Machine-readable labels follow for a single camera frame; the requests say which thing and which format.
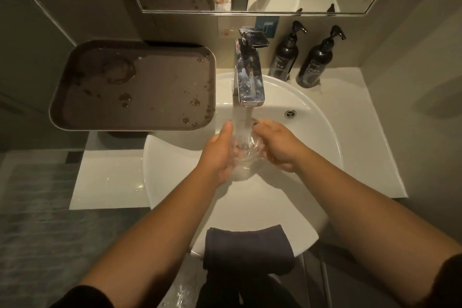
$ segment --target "sticker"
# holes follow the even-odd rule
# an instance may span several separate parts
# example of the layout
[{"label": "sticker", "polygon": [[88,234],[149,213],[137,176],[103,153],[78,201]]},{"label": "sticker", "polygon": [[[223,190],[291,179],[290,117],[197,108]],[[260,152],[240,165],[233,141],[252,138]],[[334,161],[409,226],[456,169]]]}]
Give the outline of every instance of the sticker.
[{"label": "sticker", "polygon": [[257,16],[255,30],[263,31],[267,38],[274,38],[278,22],[279,16]]}]

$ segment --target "towel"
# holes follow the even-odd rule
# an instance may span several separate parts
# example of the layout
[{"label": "towel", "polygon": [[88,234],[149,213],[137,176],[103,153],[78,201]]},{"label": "towel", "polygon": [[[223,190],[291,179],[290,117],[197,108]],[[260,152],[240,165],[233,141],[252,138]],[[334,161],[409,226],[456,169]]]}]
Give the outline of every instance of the towel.
[{"label": "towel", "polygon": [[257,231],[207,230],[206,270],[283,275],[294,266],[292,247],[281,225]]}]

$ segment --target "drain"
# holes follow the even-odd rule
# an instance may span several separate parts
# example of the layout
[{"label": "drain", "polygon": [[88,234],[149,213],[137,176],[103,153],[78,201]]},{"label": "drain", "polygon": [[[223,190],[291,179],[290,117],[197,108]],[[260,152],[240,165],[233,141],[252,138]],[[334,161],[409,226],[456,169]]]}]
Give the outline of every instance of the drain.
[{"label": "drain", "polygon": [[286,113],[284,113],[284,116],[286,116],[286,118],[294,118],[295,116],[297,116],[297,111],[287,110]]}]

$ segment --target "soap dispenser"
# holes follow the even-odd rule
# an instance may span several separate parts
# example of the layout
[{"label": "soap dispenser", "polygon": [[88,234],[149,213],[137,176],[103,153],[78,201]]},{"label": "soap dispenser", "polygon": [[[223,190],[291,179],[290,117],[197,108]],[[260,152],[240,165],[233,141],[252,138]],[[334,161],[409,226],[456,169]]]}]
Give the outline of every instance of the soap dispenser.
[{"label": "soap dispenser", "polygon": [[342,29],[334,25],[330,31],[330,37],[324,39],[321,44],[311,48],[296,78],[299,86],[312,88],[319,83],[319,78],[326,69],[326,66],[332,61],[334,38],[338,35],[341,36],[342,40],[346,39]]},{"label": "soap dispenser", "polygon": [[292,23],[292,32],[279,43],[273,62],[269,67],[268,75],[282,81],[289,79],[290,70],[298,56],[297,32],[308,33],[306,28],[298,21]]}]

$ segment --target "brown tray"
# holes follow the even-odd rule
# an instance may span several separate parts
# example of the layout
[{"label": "brown tray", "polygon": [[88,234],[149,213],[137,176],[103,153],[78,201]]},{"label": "brown tray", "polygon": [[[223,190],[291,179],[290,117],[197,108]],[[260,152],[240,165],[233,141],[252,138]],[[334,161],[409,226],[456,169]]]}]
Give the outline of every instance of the brown tray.
[{"label": "brown tray", "polygon": [[198,130],[215,112],[215,56],[199,45],[94,40],[75,48],[49,115],[63,130]]}]

